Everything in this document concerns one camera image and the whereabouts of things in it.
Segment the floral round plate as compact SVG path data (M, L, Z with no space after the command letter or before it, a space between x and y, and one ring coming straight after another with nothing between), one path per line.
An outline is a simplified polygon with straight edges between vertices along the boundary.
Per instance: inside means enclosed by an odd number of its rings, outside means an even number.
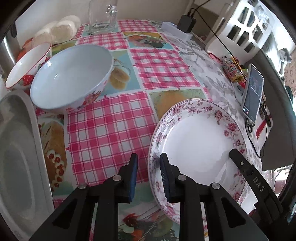
M191 98L172 106L161 118L149 147L149 183L155 200L164 214L180 222L180 205L170 204L165 197L159 158L167 154L170 164L197 183L217 182L238 203L243 202L246 181L229 157L237 149L248 157L242 132L219 105Z

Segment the white square plate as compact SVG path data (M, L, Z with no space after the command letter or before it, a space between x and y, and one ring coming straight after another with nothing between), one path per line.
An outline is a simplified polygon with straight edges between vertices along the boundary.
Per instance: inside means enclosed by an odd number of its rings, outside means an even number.
M38 122L22 90L1 99L1 216L29 240L54 211Z

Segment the light blue bowl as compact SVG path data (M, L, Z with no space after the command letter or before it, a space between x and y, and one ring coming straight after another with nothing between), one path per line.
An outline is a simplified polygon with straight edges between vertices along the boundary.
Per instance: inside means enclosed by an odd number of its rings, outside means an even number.
M50 113L74 113L94 102L111 76L114 57L99 45L76 45L49 59L31 85L33 104Z

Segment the strawberry bowl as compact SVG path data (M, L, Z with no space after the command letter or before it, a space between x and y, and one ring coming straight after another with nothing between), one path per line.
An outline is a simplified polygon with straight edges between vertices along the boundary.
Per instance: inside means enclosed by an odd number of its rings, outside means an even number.
M10 71L6 88L10 91L23 90L30 94L31 84L39 69L52 57L52 45L44 43L24 54Z

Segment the smartphone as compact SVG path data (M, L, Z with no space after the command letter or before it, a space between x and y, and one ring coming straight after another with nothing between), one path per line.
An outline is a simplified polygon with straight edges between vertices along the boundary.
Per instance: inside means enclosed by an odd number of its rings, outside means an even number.
M264 86L264 77L253 65L248 66L248 77L244 90L241 107L245 117L253 124L259 112Z

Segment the colourful candy tube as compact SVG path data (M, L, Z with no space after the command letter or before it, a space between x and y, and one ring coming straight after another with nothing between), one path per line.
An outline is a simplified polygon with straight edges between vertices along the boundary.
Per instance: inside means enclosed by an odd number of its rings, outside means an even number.
M230 80L232 83L239 84L242 88L246 87L246 80L245 76L243 75L243 72L238 66L238 62L236 58L233 58L230 55L224 55L220 59L222 69L226 75L226 77Z

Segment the white power strip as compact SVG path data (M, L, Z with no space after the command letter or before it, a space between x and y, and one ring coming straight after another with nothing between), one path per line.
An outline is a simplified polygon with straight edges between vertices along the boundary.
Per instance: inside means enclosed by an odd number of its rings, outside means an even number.
M171 22L163 22L161 25L161 29L170 36L178 38L183 41L189 41L192 38L191 33L185 33L177 28L177 25Z

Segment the black charger adapter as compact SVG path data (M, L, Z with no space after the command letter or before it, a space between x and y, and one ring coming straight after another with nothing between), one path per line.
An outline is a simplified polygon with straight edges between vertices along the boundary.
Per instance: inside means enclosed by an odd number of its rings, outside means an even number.
M178 24L177 29L184 33L190 33L196 23L196 19L188 15L182 15Z

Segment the white buns bag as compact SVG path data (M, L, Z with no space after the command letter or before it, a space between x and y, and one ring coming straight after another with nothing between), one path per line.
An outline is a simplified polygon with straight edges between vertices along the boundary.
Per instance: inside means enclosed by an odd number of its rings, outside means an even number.
M72 40L81 25L80 19L75 15L65 16L60 21L52 21L36 32L32 39L32 46L49 43L60 44Z

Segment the glass mug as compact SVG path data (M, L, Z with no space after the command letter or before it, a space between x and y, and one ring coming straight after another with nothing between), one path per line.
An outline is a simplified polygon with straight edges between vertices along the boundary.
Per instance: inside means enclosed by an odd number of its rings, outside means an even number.
M88 6L90 35L110 33L115 29L118 0L90 1Z

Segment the white lattice shelf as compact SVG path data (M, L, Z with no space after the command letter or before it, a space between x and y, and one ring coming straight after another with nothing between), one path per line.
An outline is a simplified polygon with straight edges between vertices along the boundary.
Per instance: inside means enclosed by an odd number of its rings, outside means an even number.
M261 1L226 3L205 40L205 51L219 58L232 54L245 64L263 47L274 23L273 13Z

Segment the orange snack packet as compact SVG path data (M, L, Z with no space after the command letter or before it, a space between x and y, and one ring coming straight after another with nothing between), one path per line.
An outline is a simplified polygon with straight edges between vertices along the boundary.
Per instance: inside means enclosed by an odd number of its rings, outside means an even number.
M18 57L16 59L17 62L22 58L22 56L24 56L27 52L29 52L33 48L32 45L33 45L32 38L26 40L25 44L22 46L22 48L18 54Z

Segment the steel thermos jug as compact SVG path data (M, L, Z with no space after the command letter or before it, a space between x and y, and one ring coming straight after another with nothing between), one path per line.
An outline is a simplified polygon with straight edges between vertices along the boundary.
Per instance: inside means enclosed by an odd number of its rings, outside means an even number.
M16 25L13 23L1 42L1 69L6 75L15 66L20 51Z

